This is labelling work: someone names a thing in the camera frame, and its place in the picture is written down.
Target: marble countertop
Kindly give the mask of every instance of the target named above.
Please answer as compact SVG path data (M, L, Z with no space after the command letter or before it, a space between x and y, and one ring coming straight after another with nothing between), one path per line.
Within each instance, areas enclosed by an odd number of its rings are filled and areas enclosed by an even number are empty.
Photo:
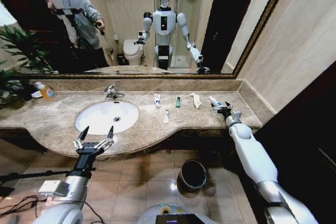
M182 129L225 129L227 125L222 115L211 109L208 96L218 101L233 104L235 110L242 112L241 121L252 129L261 127L260 121L241 98L238 92L197 92L202 105L193 107L191 92L160 92L161 107L156 108L154 92L125 91L126 101L136 105L139 118L135 125L126 131L114 135L114 144L100 157L116 157L135 153L167 139ZM176 108L176 99L181 98L181 107ZM61 155L76 157L72 140L79 132L75 128L76 116L85 107L105 101L102 92L58 92L52 101L43 98L27 103L23 108L6 117L0 117L1 128L26 128L32 137L45 148ZM169 110L170 123L164 124L165 110ZM85 142L99 142L105 136L87 135Z

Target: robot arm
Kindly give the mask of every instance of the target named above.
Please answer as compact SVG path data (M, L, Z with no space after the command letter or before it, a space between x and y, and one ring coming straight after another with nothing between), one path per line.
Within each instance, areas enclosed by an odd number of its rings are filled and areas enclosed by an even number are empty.
M138 40L134 44L146 44L150 35L150 29L153 22L153 16L151 13L146 12L143 14L143 30L139 31Z
M240 112L231 114L231 106L217 108L228 124L238 157L246 174L256 183L260 194L272 205L266 209L266 218L274 224L318 223L309 209L289 195L278 184L278 170L266 150L253 136L252 130L241 123Z
M179 28L181 29L183 38L185 39L187 43L187 49L189 50L192 59L197 64L197 73L209 73L209 68L203 67L203 56L199 52L199 50L196 48L196 45L194 42L189 41L189 29L187 26L187 19L183 13L178 14L177 16L177 24Z
M72 170L66 175L65 181L45 181L39 194L48 196L46 206L50 206L33 224L81 224L81 212L87 196L87 183L91 178L95 158L104 153L113 141L113 126L107 137L101 142L82 143L89 127L74 139L74 146L79 157Z

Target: chrome faucet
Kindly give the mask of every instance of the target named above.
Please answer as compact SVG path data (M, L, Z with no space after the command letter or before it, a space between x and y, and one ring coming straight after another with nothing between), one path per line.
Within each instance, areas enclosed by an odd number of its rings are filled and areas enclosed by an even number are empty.
M113 98L113 99L121 98L121 97L125 96L125 94L117 92L117 90L115 89L114 86L108 86L104 90L104 94L106 94L106 97L105 97L106 100L110 100L111 98Z

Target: trash can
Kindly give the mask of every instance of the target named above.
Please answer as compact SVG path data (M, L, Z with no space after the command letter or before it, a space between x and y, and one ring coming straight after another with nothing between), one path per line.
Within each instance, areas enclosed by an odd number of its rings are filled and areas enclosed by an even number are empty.
M129 65L129 62L125 58L124 54L117 54L117 62L120 66Z
M186 161L177 177L179 186L188 192L200 189L206 182L206 174L203 165L197 160Z

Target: mirror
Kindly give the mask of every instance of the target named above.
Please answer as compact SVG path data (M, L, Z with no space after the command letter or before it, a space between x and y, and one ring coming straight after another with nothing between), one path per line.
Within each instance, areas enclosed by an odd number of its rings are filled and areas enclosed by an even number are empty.
M30 78L235 78L276 3L0 1L0 69Z

